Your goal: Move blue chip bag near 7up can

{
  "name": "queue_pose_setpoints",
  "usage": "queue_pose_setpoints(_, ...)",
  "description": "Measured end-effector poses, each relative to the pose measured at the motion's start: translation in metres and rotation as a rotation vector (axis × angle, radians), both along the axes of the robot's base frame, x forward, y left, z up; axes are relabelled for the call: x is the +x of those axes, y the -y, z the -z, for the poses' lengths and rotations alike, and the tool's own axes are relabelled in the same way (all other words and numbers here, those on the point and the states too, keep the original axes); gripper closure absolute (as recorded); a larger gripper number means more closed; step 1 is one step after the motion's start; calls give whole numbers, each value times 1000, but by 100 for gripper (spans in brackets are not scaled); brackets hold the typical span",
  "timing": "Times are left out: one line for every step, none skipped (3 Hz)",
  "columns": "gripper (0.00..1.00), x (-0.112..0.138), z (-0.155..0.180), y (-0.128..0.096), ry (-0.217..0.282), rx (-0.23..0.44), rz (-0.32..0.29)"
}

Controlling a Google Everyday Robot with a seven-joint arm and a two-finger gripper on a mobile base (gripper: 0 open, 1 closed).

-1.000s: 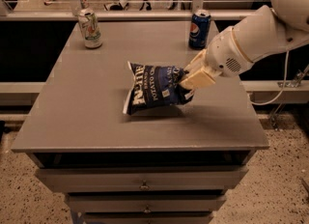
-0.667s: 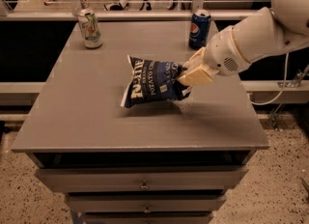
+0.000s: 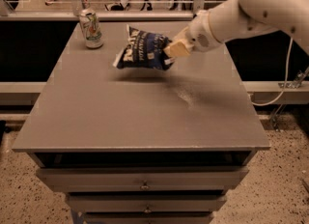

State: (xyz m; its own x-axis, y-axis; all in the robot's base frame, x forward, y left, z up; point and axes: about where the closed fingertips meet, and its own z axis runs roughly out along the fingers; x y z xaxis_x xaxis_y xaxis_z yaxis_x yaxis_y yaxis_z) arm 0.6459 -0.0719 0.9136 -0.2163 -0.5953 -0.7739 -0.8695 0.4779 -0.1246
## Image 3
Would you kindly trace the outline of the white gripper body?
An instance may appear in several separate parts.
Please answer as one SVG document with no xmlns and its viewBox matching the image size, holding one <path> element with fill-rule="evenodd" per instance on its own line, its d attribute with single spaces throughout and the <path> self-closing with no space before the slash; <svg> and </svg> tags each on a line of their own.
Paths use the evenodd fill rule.
<svg viewBox="0 0 309 224">
<path fill-rule="evenodd" d="M 210 12 L 199 11 L 188 23 L 187 36 L 196 51 L 207 52 L 221 45 L 211 31 Z"/>
</svg>

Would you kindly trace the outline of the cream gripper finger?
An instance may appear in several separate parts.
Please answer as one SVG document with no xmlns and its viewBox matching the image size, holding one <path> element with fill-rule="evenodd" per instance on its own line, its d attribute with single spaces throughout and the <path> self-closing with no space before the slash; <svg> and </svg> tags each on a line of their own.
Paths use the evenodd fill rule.
<svg viewBox="0 0 309 224">
<path fill-rule="evenodd" d="M 174 38 L 174 42 L 188 42 L 190 40 L 189 28 L 184 27 Z"/>
<path fill-rule="evenodd" d="M 194 45 L 187 40 L 178 40 L 170 42 L 164 49 L 164 53 L 172 57 L 185 57 L 189 56 Z"/>
</svg>

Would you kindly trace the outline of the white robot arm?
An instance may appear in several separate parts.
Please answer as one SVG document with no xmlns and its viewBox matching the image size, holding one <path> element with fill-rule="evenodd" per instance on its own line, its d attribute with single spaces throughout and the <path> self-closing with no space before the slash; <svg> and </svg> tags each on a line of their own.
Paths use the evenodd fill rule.
<svg viewBox="0 0 309 224">
<path fill-rule="evenodd" d="M 280 30 L 309 54 L 309 0 L 227 0 L 196 13 L 164 48 L 169 57 L 210 51 L 224 42 Z"/>
</svg>

